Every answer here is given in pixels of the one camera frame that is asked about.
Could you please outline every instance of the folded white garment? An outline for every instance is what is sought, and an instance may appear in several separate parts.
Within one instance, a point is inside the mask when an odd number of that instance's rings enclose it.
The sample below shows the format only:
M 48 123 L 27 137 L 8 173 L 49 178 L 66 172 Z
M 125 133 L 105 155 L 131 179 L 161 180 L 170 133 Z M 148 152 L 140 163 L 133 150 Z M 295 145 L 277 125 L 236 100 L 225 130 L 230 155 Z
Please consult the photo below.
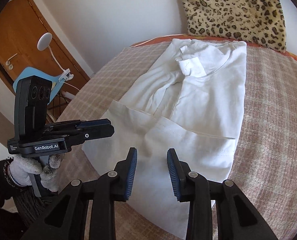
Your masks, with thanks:
M 87 141 L 83 150 L 104 174 L 138 150 L 128 203 L 162 229 L 185 238 L 189 203 L 173 194 L 167 150 L 208 180 L 222 182 L 232 167 L 245 94 L 246 43 L 174 39 L 153 66 L 102 116 L 111 138 Z

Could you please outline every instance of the light blue plastic backrest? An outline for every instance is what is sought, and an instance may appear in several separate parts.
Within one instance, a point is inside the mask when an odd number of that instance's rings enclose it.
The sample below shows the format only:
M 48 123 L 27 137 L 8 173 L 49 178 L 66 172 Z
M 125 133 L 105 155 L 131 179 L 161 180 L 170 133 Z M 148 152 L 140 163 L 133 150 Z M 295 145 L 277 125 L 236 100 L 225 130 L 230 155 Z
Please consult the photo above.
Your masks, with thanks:
M 53 87 L 51 93 L 50 93 L 50 102 L 54 99 L 54 97 L 57 95 L 57 93 L 60 91 L 61 87 L 63 86 L 63 83 L 65 80 L 62 79 L 61 82 L 59 81 L 59 76 L 57 77 L 53 77 L 53 76 L 50 76 L 46 73 L 44 73 L 43 71 L 40 71 L 36 68 L 33 68 L 33 67 L 27 67 L 25 68 L 21 74 L 17 77 L 17 79 L 14 81 L 14 84 L 13 84 L 13 89 L 16 93 L 16 87 L 17 87 L 17 83 L 20 79 L 23 79 L 23 78 L 26 78 L 26 77 L 30 77 L 30 76 L 38 76 L 38 77 L 41 77 L 41 78 L 44 78 L 44 79 L 47 79 L 47 80 L 50 80 L 52 81 L 53 84 L 56 84 L 55 87 Z

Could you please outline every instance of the door frame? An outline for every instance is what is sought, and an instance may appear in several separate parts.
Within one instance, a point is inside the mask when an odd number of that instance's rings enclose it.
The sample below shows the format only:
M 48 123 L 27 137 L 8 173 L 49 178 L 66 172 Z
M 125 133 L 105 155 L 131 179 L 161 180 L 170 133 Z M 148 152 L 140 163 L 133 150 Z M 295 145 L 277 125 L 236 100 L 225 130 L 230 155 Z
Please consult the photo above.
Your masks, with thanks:
M 90 77 L 85 73 L 85 71 L 82 69 L 82 67 L 79 65 L 79 63 L 74 59 L 74 57 L 70 54 L 70 52 L 67 50 L 67 48 L 64 46 L 64 44 L 61 42 L 61 40 L 58 38 L 58 36 L 55 34 L 55 32 L 52 30 L 40 10 L 38 9 L 37 5 L 35 4 L 34 0 L 27 0 L 28 3 L 31 5 L 32 9 L 36 13 L 37 17 L 40 19 L 41 23 L 44 25 L 46 30 L 53 35 L 53 40 L 56 42 L 56 44 L 59 46 L 59 48 L 63 51 L 63 53 L 67 56 L 67 58 L 72 62 L 73 66 L 81 73 L 81 75 L 85 78 L 86 81 L 90 80 Z M 3 68 L 2 64 L 0 63 L 0 78 L 5 83 L 5 85 L 9 88 L 10 91 L 12 91 L 13 94 L 15 94 L 13 90 L 13 80 L 8 75 L 6 70 Z

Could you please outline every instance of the ribbed blue pad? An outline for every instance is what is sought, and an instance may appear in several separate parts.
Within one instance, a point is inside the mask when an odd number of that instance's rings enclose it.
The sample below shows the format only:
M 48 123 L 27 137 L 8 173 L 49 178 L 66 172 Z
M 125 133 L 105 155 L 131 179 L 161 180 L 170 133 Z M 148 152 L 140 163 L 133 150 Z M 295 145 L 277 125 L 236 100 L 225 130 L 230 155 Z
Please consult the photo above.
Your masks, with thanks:
M 175 169 L 174 162 L 173 162 L 170 151 L 167 151 L 167 166 L 169 168 L 169 173 L 170 173 L 170 177 L 171 177 L 174 196 L 176 196 L 177 200 L 179 200 L 180 195 L 181 195 L 181 193 L 180 193 L 180 179 L 176 173 L 176 169 Z
M 127 174 L 127 179 L 126 179 L 126 190 L 125 190 L 125 198 L 126 200 L 129 199 L 131 193 L 132 193 L 132 188 L 133 188 L 133 181 L 134 181 L 134 175 L 135 175 L 135 170 L 136 170 L 136 163 L 137 163 L 137 150 L 134 151 L 131 164 L 130 164 L 130 169 Z

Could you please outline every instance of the leopard print pillow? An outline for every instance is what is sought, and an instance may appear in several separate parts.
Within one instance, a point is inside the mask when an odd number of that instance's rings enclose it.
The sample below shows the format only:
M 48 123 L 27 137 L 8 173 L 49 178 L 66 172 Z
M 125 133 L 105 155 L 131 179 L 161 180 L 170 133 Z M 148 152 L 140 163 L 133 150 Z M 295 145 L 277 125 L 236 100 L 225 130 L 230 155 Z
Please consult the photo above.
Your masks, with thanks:
M 285 52 L 286 31 L 279 0 L 182 0 L 188 32 L 248 41 Z

